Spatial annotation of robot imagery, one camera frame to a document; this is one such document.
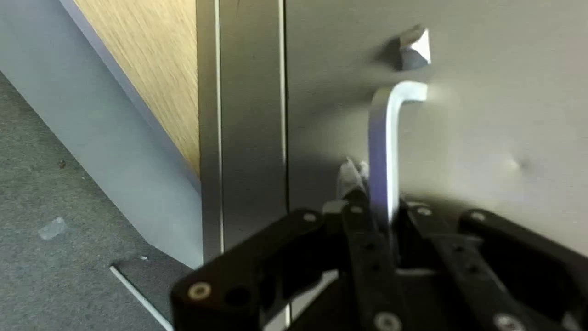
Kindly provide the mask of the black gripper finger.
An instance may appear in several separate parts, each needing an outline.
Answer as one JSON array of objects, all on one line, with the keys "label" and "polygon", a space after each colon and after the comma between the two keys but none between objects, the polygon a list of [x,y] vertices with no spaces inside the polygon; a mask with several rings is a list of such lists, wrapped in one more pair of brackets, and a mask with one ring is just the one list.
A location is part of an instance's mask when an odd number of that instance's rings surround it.
[{"label": "black gripper finger", "polygon": [[346,158],[338,166],[335,197],[322,208],[324,214],[338,214],[344,204],[364,206],[369,201],[369,166]]}]

